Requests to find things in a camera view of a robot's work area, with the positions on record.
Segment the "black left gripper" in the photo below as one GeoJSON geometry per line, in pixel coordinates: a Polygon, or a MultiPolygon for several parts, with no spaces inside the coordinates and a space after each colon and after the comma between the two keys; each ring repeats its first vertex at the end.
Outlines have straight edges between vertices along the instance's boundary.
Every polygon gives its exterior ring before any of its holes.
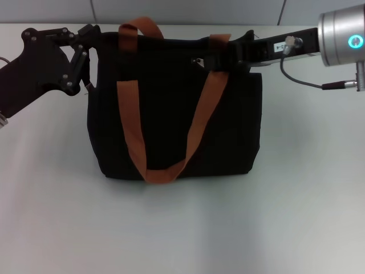
{"type": "Polygon", "coordinates": [[[88,90],[92,86],[89,49],[99,35],[98,25],[85,25],[77,33],[66,27],[23,31],[22,53],[0,68],[0,115],[10,118],[52,90],[74,96],[81,82],[88,90]],[[71,61],[61,49],[64,46],[75,50],[71,61]]]}

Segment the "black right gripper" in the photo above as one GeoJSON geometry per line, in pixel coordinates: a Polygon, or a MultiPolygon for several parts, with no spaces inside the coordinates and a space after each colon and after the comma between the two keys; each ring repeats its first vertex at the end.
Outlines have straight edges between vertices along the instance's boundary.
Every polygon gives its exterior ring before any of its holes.
{"type": "Polygon", "coordinates": [[[283,55],[287,37],[300,40],[286,56],[289,60],[320,54],[317,28],[240,43],[213,43],[209,46],[208,71],[230,72],[246,70],[246,65],[260,67],[278,63],[283,55]]]}

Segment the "black fabric bag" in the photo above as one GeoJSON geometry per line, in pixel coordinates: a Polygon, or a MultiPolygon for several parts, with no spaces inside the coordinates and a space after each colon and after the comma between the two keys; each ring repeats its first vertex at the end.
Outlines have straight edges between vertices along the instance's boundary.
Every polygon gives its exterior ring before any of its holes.
{"type": "Polygon", "coordinates": [[[149,18],[100,31],[87,128],[106,177],[164,184],[251,170],[260,146],[261,74],[248,65],[219,72],[191,64],[211,44],[236,40],[254,40],[254,33],[165,39],[149,18]]]}

